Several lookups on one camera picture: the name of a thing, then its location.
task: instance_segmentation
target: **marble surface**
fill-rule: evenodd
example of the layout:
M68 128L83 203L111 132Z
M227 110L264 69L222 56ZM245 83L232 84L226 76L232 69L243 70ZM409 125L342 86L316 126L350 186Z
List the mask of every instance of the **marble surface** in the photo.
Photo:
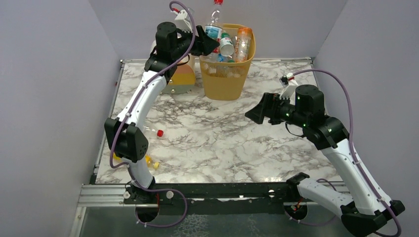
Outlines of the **marble surface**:
M313 178L340 181L330 162L314 145L289 134L283 124L257 125L244 116L264 92L281 92L278 78L287 72L309 69L308 62L262 63L254 61L241 97L214 101L204 95L199 64L191 93L160 95L146 126L165 132L162 138L146 132L148 155L160 162L150 168L159 183L280 182L299 172ZM128 103L144 71L143 63L126 64L115 102L113 118ZM299 84L316 84L312 73L296 77ZM301 134L301 129L290 126ZM97 184L126 183L126 167L112 169L105 145Z

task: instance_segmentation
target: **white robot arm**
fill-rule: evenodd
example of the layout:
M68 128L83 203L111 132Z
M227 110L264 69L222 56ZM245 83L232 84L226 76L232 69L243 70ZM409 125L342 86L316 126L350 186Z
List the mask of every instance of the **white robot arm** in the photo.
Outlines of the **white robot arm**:
M402 202L392 200L382 190L355 150L356 159L353 158L348 131L338 119L325 114L323 93L313 85L298 86L292 74L282 77L281 83L285 87L281 94L264 93L259 104L245 116L257 124L268 117L272 125L286 122L301 127L303 135L336 168L351 196L326 188L304 173L287 180L289 194L295 200L307 198L327 208L355 236L364 237L384 226L392 218L386 206L396 216L403 212ZM290 96L294 91L295 105L292 105Z
M148 149L148 141L143 134L144 120L176 71L177 66L172 65L186 54L189 47L190 54L200 56L210 54L219 46L216 40L205 34L202 26L196 27L198 35L193 41L192 24L185 10L177 13L175 22L181 29L172 22L158 25L155 50L145 64L140 85L117 118L105 121L105 133L111 151L123 159L122 164L130 166L133 180L136 181L132 184L138 186L138 183L143 188L149 188L155 182L144 159Z

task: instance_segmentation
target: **red bottle cap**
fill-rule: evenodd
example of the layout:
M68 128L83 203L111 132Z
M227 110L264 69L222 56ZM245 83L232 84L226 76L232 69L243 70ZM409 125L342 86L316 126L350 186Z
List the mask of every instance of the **red bottle cap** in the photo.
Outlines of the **red bottle cap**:
M163 131L161 131L161 130L157 131L157 136L158 137L163 137Z

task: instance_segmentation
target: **yellow basket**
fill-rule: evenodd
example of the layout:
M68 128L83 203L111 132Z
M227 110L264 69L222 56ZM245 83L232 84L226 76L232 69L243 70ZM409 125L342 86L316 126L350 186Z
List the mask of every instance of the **yellow basket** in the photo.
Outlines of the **yellow basket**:
M236 36L242 25L224 24L223 30ZM205 96L212 100L236 100L240 97L256 50L254 35L247 61L242 63L210 63L200 60Z

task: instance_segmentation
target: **marble table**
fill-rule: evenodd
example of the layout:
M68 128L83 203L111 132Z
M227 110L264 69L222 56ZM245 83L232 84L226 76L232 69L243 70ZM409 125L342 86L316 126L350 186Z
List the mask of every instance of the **marble table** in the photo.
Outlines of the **marble table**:
M144 63L125 64L113 118L127 104L144 72ZM308 62L263 63L253 61L241 97L214 101L204 94L199 64L191 93L160 95L146 119L146 126L163 130L164 136L145 133L148 155L160 162L150 168L158 183L285 182L299 172L313 178L340 181L330 162L303 138L289 134L283 124L257 125L244 116L264 92L280 92L278 78L287 72L309 69ZM296 77L300 84L316 84L312 73ZM294 134L301 129L290 126ZM96 184L130 180L126 167L112 169L105 144Z

